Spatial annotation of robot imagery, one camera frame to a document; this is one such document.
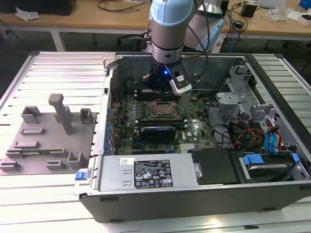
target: blue latch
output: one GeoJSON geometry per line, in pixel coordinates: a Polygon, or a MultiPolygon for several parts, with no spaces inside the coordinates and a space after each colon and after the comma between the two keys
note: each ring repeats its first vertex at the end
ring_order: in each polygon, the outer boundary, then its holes
{"type": "Polygon", "coordinates": [[[299,159],[299,157],[298,157],[298,155],[296,153],[292,154],[292,158],[293,158],[295,164],[297,164],[300,161],[300,159],[299,159]]]}
{"type": "Polygon", "coordinates": [[[247,154],[242,159],[245,165],[264,164],[264,161],[260,154],[247,154]]]}
{"type": "Polygon", "coordinates": [[[76,181],[86,181],[87,180],[87,171],[77,171],[74,178],[76,181]]]}

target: desk leg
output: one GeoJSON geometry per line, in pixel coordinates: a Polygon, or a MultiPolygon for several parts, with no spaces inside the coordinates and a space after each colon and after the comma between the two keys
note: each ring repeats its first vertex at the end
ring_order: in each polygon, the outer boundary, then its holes
{"type": "Polygon", "coordinates": [[[268,44],[269,44],[270,41],[271,41],[271,40],[265,40],[264,43],[263,43],[263,45],[262,45],[262,47],[263,47],[264,49],[266,49],[266,48],[268,47],[268,44]]]}
{"type": "Polygon", "coordinates": [[[210,51],[210,53],[219,53],[220,49],[222,48],[224,39],[226,38],[226,33],[220,33],[219,36],[217,37],[217,40],[212,48],[212,50],[210,51]]]}
{"type": "Polygon", "coordinates": [[[62,38],[60,37],[60,34],[58,31],[51,31],[52,37],[53,37],[53,41],[56,47],[56,50],[58,52],[64,52],[66,51],[66,47],[64,45],[64,42],[62,40],[62,38]]]}
{"type": "Polygon", "coordinates": [[[93,44],[97,44],[98,40],[97,40],[96,33],[92,33],[92,38],[93,38],[93,44]]]}
{"type": "Polygon", "coordinates": [[[5,33],[5,30],[0,30],[0,39],[6,40],[8,37],[5,33]]]}

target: white label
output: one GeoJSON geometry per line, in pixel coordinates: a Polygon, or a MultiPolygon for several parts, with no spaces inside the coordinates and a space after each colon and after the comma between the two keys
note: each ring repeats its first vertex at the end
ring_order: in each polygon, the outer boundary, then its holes
{"type": "Polygon", "coordinates": [[[163,183],[172,183],[172,180],[171,179],[166,179],[166,180],[163,180],[163,183]]]}
{"type": "Polygon", "coordinates": [[[133,165],[135,158],[120,158],[120,165],[133,165]]]}

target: power connector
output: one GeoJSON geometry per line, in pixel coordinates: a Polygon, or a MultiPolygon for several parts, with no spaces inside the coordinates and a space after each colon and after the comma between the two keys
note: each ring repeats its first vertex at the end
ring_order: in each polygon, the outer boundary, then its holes
{"type": "Polygon", "coordinates": [[[232,23],[232,27],[234,27],[235,29],[242,29],[244,27],[244,23],[242,21],[235,20],[232,23]]]}

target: table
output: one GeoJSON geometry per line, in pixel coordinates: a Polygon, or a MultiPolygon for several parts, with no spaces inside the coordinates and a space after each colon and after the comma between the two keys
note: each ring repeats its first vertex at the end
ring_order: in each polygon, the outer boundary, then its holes
{"type": "MultiPolygon", "coordinates": [[[[0,14],[0,18],[14,31],[50,32],[57,51],[66,51],[61,32],[141,34],[148,25],[149,4],[139,6],[140,11],[116,14],[97,7],[98,0],[77,0],[70,16],[40,14],[41,19],[24,21],[15,14],[0,14]]],[[[109,1],[108,9],[122,9],[135,3],[122,0],[109,1]]],[[[0,24],[0,31],[7,30],[0,24]]]]}
{"type": "MultiPolygon", "coordinates": [[[[229,8],[241,0],[230,0],[229,8]]],[[[66,33],[120,33],[120,34],[140,34],[145,31],[148,25],[149,4],[139,6],[140,11],[125,14],[106,12],[97,7],[98,0],[77,0],[77,5],[70,16],[56,16],[40,14],[41,19],[33,21],[23,21],[15,14],[0,14],[0,18],[16,31],[39,31],[50,32],[57,51],[66,51],[61,32],[66,33]]],[[[294,10],[299,8],[300,0],[287,0],[287,5],[294,10]]],[[[122,0],[110,1],[107,4],[109,9],[121,9],[132,5],[132,3],[122,0]]],[[[250,39],[276,39],[276,40],[311,40],[311,29],[302,24],[289,19],[287,22],[269,22],[266,18],[267,10],[259,9],[254,17],[248,19],[248,27],[241,34],[241,38],[250,39]]],[[[217,43],[212,52],[219,52],[223,39],[226,37],[229,26],[226,17],[224,25],[217,43]]],[[[0,25],[0,31],[7,30],[4,25],[0,25]]]]}
{"type": "MultiPolygon", "coordinates": [[[[305,98],[311,90],[303,88],[307,85],[303,78],[285,59],[270,54],[254,56],[284,98],[293,104],[291,107],[301,111],[302,118],[310,117],[310,100],[305,98]],[[299,107],[300,102],[308,109],[299,107]]],[[[55,91],[64,95],[71,112],[86,107],[100,113],[105,85],[103,57],[104,52],[41,52],[29,56],[0,100],[0,160],[19,130],[22,109],[37,105],[41,112],[55,112],[48,104],[48,96],[55,91]]],[[[267,93],[259,85],[260,94],[266,98],[267,93]]],[[[310,231],[311,197],[279,211],[100,224],[74,195],[74,182],[74,174],[0,176],[0,232],[249,233],[253,232],[248,229],[251,226],[258,227],[256,233],[310,231]]]]}
{"type": "MultiPolygon", "coordinates": [[[[241,0],[230,0],[228,8],[231,9],[232,5],[241,2],[241,0]]],[[[303,8],[299,6],[300,0],[286,0],[286,4],[289,8],[305,12],[303,8]]],[[[235,11],[241,13],[242,7],[237,7],[235,11]]],[[[265,40],[311,40],[311,27],[303,26],[299,22],[288,19],[286,22],[269,22],[266,19],[267,9],[258,9],[252,18],[247,17],[248,27],[241,34],[241,38],[247,39],[265,39],[265,40]]],[[[235,20],[245,22],[245,20],[233,13],[235,20]]],[[[229,19],[225,17],[225,24],[217,39],[217,43],[214,46],[212,52],[219,52],[223,40],[227,36],[229,31],[229,19]]]]}

